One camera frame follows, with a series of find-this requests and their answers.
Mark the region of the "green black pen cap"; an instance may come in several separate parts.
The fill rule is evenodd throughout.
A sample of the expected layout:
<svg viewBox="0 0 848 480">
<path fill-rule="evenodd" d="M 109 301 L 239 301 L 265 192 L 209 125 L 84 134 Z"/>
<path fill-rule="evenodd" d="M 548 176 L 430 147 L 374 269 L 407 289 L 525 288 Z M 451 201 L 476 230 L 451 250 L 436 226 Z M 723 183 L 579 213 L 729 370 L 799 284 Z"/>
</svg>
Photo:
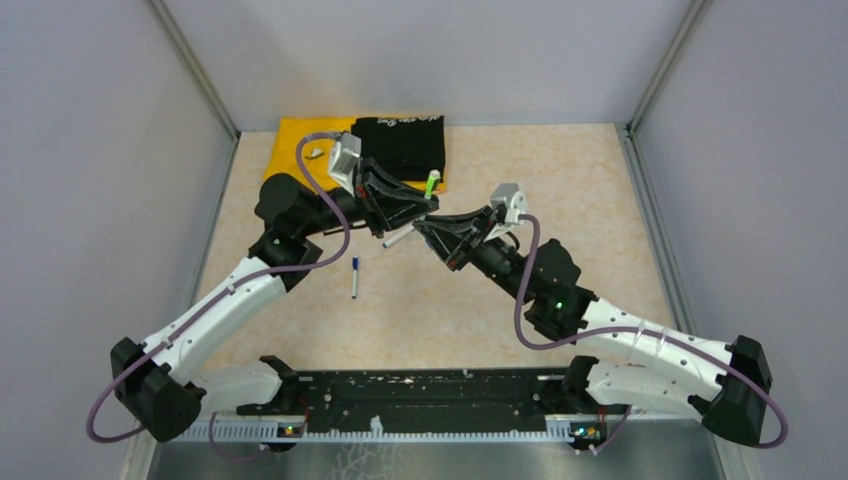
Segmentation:
<svg viewBox="0 0 848 480">
<path fill-rule="evenodd" d="M 435 190 L 441 181 L 441 172 L 438 170 L 431 170 L 428 175 L 427 180 L 427 188 L 429 190 Z"/>
</svg>

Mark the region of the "white blue-ended marker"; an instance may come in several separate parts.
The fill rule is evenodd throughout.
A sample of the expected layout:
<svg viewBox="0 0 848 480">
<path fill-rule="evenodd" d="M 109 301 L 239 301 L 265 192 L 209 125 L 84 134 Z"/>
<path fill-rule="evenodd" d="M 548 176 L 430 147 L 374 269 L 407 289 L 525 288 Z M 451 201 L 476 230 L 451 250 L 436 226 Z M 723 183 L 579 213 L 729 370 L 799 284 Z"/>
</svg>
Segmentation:
<svg viewBox="0 0 848 480">
<path fill-rule="evenodd" d="M 351 284 L 351 298 L 357 299 L 359 295 L 359 265 L 360 260 L 357 255 L 352 257 L 352 284 Z"/>
</svg>

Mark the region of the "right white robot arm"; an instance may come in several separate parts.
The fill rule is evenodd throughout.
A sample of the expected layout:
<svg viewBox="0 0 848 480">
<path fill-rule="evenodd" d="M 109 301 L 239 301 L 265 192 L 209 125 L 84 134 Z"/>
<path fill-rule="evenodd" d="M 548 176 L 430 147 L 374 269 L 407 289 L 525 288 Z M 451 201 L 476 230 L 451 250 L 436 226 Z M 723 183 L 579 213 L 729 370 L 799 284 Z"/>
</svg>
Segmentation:
<svg viewBox="0 0 848 480">
<path fill-rule="evenodd" d="M 769 396 L 773 377 L 759 341 L 745 335 L 709 340 L 626 312 L 579 286 L 580 268 L 557 239 L 540 241 L 536 217 L 518 218 L 533 228 L 526 254 L 495 237 L 490 207 L 428 215 L 414 228 L 450 270 L 472 265 L 514 298 L 513 327 L 525 347 L 582 345 L 623 361 L 576 357 L 562 382 L 569 408 L 644 406 L 692 418 L 739 445 L 767 449 L 784 441 L 783 415 L 777 438 L 761 439 L 766 412 L 778 408 Z"/>
</svg>

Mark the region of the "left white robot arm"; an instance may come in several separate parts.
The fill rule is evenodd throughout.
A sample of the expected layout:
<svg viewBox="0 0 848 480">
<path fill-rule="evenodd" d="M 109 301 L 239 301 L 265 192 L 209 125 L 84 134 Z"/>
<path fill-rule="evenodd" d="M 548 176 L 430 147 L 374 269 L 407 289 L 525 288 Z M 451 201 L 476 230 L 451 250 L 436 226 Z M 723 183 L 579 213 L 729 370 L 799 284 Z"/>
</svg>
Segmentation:
<svg viewBox="0 0 848 480">
<path fill-rule="evenodd" d="M 292 411 L 300 399 L 297 375 L 275 356 L 209 373 L 201 368 L 249 319 L 343 256 L 324 258 L 312 235 L 340 229 L 347 247 L 356 222 L 381 237 L 439 207 L 435 194 L 395 179 L 372 159 L 351 161 L 335 179 L 331 190 L 288 173 L 265 180 L 255 207 L 264 231 L 235 269 L 158 332 L 112 347 L 107 390 L 155 440 L 174 440 L 200 417 L 240 407 Z"/>
</svg>

